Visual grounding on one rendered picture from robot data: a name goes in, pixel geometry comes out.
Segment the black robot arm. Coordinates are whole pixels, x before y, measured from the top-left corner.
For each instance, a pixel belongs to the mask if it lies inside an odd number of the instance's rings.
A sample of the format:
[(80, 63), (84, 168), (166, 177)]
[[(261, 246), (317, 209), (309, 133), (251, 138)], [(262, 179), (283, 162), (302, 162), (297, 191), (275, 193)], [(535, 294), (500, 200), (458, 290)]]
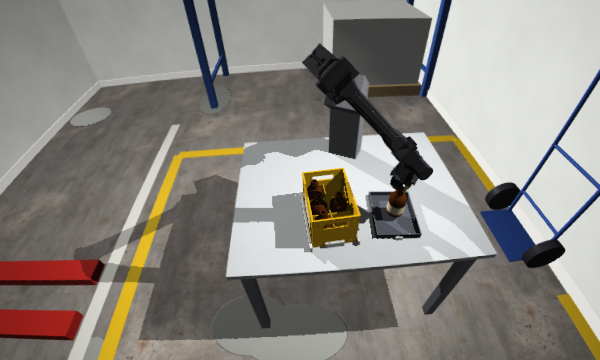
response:
[[(401, 190), (404, 182), (411, 182), (414, 174), (420, 180), (428, 179), (433, 169), (417, 151), (416, 142), (410, 136), (404, 137), (389, 124), (357, 87), (354, 79), (360, 73), (343, 55), (339, 60), (319, 43), (302, 63), (318, 79), (315, 85), (331, 101), (334, 100), (339, 104), (346, 100), (375, 129), (392, 151), (391, 154), (399, 161), (396, 166), (397, 171), (395, 170), (391, 178), (392, 188)], [(410, 169), (407, 169), (408, 167)]]

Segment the brown glass bottle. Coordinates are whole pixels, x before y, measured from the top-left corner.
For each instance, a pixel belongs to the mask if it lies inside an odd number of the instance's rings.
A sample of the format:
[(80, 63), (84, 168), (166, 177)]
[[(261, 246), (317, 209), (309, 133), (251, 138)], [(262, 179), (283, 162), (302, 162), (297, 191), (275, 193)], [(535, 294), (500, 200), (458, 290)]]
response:
[(394, 191), (390, 194), (386, 212), (388, 215), (392, 217), (400, 217), (403, 214), (407, 196), (404, 193), (404, 186), (402, 186), (401, 190)]

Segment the yellow crate with cross dividers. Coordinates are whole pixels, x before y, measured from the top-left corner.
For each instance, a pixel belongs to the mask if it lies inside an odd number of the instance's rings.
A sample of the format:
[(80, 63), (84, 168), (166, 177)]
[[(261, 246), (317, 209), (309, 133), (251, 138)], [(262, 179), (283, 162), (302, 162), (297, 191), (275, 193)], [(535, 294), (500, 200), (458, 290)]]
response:
[[(327, 204), (329, 219), (315, 220), (318, 215), (311, 212), (307, 188), (313, 177), (333, 175), (333, 178), (317, 180), (323, 191), (323, 200)], [(360, 213), (348, 182), (344, 168), (328, 169), (320, 171), (303, 172), (303, 199), (308, 220), (312, 247), (325, 246), (326, 242), (345, 240), (345, 243), (356, 242)], [(341, 191), (343, 198), (347, 201), (347, 211), (331, 213), (330, 201), (336, 192)], [(343, 223), (345, 222), (345, 223)], [(335, 224), (337, 223), (337, 224)], [(332, 227), (324, 228), (324, 225), (332, 224)]]

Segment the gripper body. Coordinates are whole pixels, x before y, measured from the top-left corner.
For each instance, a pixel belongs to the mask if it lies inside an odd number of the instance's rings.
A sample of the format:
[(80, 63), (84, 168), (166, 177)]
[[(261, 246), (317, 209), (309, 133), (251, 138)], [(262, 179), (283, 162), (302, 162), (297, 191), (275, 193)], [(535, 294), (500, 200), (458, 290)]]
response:
[[(401, 165), (402, 165), (404, 168), (406, 168), (406, 167), (405, 167), (405, 166), (404, 166), (402, 163), (401, 163)], [(394, 169), (391, 171), (391, 173), (390, 173), (390, 176), (391, 176), (391, 175), (394, 175), (394, 173), (395, 173), (395, 168), (396, 168), (396, 166), (395, 166), (395, 167), (394, 167)], [(408, 181), (406, 181), (406, 182), (404, 182), (404, 185), (406, 185), (406, 186), (408, 186), (408, 187), (411, 187), (411, 185), (413, 184), (413, 186), (414, 186), (414, 185), (416, 184), (416, 182), (417, 182), (417, 180), (418, 180), (418, 179), (419, 179), (419, 178), (418, 178), (418, 177), (417, 177), (417, 176), (414, 174), (414, 177), (413, 177), (413, 179), (411, 180), (411, 182), (408, 182)]]

